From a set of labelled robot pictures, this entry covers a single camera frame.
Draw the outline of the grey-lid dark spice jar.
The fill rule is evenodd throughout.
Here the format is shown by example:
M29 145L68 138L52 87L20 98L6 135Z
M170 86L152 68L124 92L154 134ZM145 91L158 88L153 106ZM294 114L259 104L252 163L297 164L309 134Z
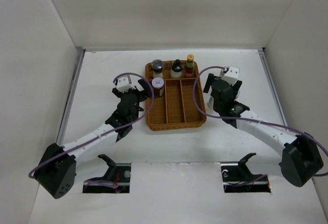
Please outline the grey-lid dark spice jar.
M165 90L165 81L161 77L156 77L152 80L152 87L155 96L162 96Z

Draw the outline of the red sauce bottle yellow cap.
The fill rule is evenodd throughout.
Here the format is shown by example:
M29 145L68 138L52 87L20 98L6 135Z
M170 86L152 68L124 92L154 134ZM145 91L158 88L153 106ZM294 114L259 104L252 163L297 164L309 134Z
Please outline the red sauce bottle yellow cap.
M185 63L185 68L184 68L185 77L193 77L194 76L194 69L195 69L194 55L189 54L187 56L187 62Z

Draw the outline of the black-knob salt shaker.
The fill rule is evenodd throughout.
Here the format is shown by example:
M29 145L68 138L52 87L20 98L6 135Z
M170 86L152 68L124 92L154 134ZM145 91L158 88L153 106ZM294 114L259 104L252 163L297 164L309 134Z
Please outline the black-knob salt shaker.
M171 65L170 77L181 78L182 77L183 64L181 60L176 59Z

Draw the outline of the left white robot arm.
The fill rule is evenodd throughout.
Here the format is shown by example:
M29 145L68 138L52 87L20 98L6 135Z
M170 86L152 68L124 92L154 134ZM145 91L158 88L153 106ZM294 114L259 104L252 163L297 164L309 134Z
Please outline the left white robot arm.
M97 156L106 159L105 149L132 131L133 124L142 119L140 112L149 113L140 103L148 99L154 100L152 85L144 77L140 77L138 83L142 90L132 85L130 74L116 77L112 92L120 101L112 115L100 127L82 138L62 146L56 143L49 145L29 177L35 179L54 199L67 194L78 177L79 164Z

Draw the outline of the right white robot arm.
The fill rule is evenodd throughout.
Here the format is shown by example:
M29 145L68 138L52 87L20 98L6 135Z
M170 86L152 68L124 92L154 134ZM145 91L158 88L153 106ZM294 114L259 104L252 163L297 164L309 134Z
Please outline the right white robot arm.
M323 168L316 143L299 132L266 125L248 106L236 100L241 84L238 80L231 85L210 73L203 91L211 93L210 104L226 124L253 135L276 151L281 156L282 176L292 185L302 187Z

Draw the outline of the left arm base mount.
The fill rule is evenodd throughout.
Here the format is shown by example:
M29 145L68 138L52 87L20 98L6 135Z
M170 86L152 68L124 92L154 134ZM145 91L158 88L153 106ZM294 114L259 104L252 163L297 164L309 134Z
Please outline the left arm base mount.
M130 193L132 164L117 164L105 154L98 155L98 158L105 161L108 168L103 176L85 180L82 193Z

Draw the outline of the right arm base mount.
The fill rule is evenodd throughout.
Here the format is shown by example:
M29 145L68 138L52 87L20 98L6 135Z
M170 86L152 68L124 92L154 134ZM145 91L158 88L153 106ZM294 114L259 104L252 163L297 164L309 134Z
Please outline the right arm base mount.
M249 153L239 161L220 164L223 190L225 193L271 193L266 174L253 174L247 162L256 153Z

